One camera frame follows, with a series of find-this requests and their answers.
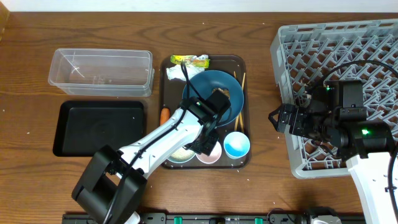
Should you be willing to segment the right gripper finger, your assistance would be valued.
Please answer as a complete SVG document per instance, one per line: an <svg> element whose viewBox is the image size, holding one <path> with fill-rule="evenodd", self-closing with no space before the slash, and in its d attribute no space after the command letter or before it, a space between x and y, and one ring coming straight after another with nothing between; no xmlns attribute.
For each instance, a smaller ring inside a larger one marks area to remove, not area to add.
<svg viewBox="0 0 398 224"><path fill-rule="evenodd" d="M280 113L280 106L276 108L274 111L271 111L268 115L269 120L278 120L279 119L279 113Z"/></svg>
<svg viewBox="0 0 398 224"><path fill-rule="evenodd" d="M273 117L268 117L268 120L271 122L273 125L274 129L279 132L279 122L278 120L275 120Z"/></svg>

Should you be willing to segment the pink small cup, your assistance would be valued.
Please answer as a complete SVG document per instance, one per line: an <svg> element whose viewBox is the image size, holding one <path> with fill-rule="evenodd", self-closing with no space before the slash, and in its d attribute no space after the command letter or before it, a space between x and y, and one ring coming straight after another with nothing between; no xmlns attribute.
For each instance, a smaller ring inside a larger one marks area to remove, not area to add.
<svg viewBox="0 0 398 224"><path fill-rule="evenodd" d="M214 164L222 155L222 147L219 142L217 142L209 156L205 154L197 154L197 159L204 164Z"/></svg>

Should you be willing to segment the blue small cup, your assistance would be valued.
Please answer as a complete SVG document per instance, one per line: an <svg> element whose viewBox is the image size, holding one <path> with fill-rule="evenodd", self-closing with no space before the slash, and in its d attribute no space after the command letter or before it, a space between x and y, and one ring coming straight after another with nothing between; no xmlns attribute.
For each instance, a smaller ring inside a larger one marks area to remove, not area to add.
<svg viewBox="0 0 398 224"><path fill-rule="evenodd" d="M251 143L244 133L235 131L226 135L223 148L229 158L239 159L250 151Z"/></svg>

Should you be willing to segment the brown food scrap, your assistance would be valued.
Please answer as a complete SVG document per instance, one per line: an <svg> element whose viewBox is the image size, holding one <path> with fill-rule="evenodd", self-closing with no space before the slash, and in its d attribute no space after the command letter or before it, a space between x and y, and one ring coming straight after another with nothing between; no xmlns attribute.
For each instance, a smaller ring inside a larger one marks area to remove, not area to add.
<svg viewBox="0 0 398 224"><path fill-rule="evenodd" d="M212 89L212 96L218 99L230 99L230 94L228 89L223 88L214 88Z"/></svg>

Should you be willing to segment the dark blue plate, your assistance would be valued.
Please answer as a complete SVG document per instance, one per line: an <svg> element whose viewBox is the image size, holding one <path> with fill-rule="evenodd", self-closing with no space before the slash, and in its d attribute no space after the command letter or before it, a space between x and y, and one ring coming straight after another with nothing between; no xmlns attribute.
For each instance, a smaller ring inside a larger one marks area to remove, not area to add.
<svg viewBox="0 0 398 224"><path fill-rule="evenodd" d="M203 124L214 118L217 127L232 123L244 106L244 93L239 82L230 74L219 70L207 70L189 79L182 93L183 101L177 112L182 114L180 121ZM228 89L230 99L212 96L212 89Z"/></svg>

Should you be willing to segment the yellow green snack wrapper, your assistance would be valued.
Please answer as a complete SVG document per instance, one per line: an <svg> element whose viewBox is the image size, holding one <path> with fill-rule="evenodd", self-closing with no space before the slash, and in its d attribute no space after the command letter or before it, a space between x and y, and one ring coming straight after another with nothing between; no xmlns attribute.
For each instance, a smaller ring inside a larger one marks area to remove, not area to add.
<svg viewBox="0 0 398 224"><path fill-rule="evenodd" d="M198 68L208 68L210 59L207 55L171 55L170 61L176 65L184 63L186 66L191 65Z"/></svg>

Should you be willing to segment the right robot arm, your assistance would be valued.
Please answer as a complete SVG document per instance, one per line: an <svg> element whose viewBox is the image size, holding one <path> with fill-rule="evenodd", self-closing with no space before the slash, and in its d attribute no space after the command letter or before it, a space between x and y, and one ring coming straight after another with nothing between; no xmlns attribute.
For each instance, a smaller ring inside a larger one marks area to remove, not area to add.
<svg viewBox="0 0 398 224"><path fill-rule="evenodd" d="M275 130L336 147L355 183L366 223L397 223L397 145L386 122L368 119L362 83L327 81L309 94L307 107L283 103L269 114Z"/></svg>

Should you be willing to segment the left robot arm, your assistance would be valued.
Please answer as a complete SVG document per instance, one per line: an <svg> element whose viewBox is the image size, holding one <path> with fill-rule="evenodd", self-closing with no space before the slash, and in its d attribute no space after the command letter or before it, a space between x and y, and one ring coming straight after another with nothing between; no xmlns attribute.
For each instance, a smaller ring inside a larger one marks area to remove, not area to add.
<svg viewBox="0 0 398 224"><path fill-rule="evenodd" d="M230 106L219 90L206 100L182 100L170 119L146 137L117 151L105 146L96 152L72 199L96 223L139 223L136 210L151 173L182 147L210 155L218 141L218 121Z"/></svg>

